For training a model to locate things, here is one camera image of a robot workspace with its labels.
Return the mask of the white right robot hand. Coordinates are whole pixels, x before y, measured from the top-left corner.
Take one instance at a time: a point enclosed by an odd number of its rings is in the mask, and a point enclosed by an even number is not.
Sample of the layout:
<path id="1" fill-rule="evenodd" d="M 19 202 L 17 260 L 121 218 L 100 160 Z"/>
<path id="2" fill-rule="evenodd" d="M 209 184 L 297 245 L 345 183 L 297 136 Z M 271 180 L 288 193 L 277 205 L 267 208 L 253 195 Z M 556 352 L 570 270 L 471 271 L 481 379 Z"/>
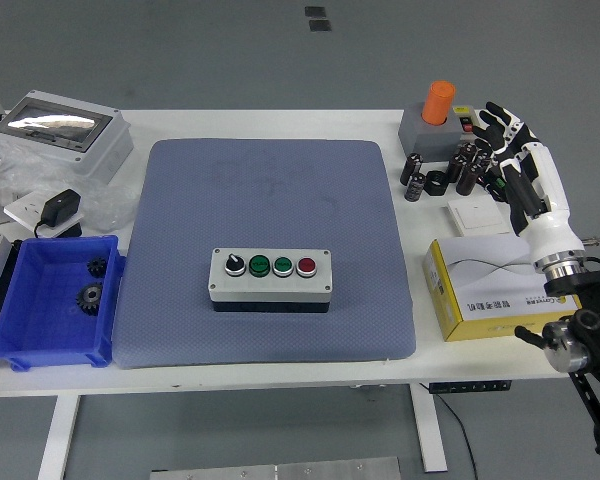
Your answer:
<path id="1" fill-rule="evenodd" d="M 488 101 L 479 112 L 485 128 L 476 127 L 476 145 L 491 154 L 505 181 L 510 220 L 541 269 L 557 258 L 580 259 L 582 241 L 569 225 L 570 208 L 547 146 L 506 108 Z"/>

